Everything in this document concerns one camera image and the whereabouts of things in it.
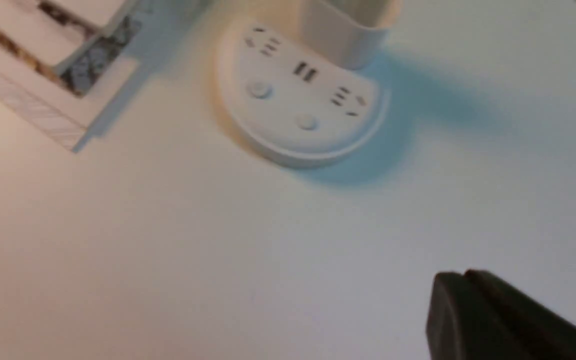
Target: black object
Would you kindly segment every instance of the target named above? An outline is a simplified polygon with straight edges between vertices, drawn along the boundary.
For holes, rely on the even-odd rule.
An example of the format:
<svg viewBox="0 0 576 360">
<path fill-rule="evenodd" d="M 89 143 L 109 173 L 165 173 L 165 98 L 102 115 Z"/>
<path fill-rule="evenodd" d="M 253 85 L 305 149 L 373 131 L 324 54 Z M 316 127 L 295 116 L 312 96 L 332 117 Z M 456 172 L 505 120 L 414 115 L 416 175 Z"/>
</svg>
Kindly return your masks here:
<svg viewBox="0 0 576 360">
<path fill-rule="evenodd" d="M 488 271 L 435 276 L 426 335 L 432 360 L 576 360 L 576 326 Z"/>
</svg>

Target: white cup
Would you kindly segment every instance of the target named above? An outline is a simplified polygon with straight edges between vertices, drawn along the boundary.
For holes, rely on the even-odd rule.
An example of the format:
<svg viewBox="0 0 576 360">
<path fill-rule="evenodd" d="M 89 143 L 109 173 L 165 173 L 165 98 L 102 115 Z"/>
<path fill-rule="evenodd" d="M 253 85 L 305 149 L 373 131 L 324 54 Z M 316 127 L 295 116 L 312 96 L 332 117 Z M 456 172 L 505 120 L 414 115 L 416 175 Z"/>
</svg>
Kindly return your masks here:
<svg viewBox="0 0 576 360">
<path fill-rule="evenodd" d="M 331 63 L 361 69 L 377 55 L 400 5 L 400 0 L 302 0 L 299 35 Z"/>
</svg>

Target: white table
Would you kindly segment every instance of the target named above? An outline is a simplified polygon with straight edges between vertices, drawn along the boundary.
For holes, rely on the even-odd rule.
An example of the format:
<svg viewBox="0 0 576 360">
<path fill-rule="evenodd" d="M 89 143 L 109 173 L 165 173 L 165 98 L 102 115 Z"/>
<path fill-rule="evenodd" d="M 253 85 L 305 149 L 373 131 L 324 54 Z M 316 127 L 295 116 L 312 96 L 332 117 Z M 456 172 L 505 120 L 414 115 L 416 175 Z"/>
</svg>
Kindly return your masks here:
<svg viewBox="0 0 576 360">
<path fill-rule="evenodd" d="M 0 360 L 425 360 L 432 278 L 469 267 L 576 323 L 576 2 L 409 0 L 395 112 L 316 171 L 215 108 L 228 7 L 76 155 L 0 105 Z"/>
</svg>

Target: power strip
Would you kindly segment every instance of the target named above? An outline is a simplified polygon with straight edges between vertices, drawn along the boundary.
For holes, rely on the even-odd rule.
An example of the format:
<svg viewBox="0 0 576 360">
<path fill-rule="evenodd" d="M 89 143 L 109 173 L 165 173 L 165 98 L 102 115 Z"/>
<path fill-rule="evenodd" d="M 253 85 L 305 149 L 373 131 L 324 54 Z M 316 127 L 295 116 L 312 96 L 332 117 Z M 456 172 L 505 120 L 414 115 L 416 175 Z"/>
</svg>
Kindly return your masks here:
<svg viewBox="0 0 576 360">
<path fill-rule="evenodd" d="M 247 141 L 282 166 L 349 156 L 389 110 L 391 90 L 376 78 L 339 68 L 253 19 L 233 23 L 217 56 L 226 109 Z M 387 66 L 377 73 L 389 78 Z"/>
</svg>

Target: white desk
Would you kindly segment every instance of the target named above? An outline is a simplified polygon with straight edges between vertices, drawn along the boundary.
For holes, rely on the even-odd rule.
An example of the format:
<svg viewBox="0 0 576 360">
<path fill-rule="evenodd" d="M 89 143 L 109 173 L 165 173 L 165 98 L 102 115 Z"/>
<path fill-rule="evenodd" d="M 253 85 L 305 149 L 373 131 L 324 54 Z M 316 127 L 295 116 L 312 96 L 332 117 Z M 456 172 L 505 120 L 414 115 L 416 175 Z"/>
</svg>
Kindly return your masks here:
<svg viewBox="0 0 576 360">
<path fill-rule="evenodd" d="M 324 170 L 233 141 L 228 6 L 76 155 L 0 105 L 0 360 L 425 360 L 433 275 L 468 267 L 576 323 L 576 3 L 404 5 L 395 112 Z"/>
</svg>

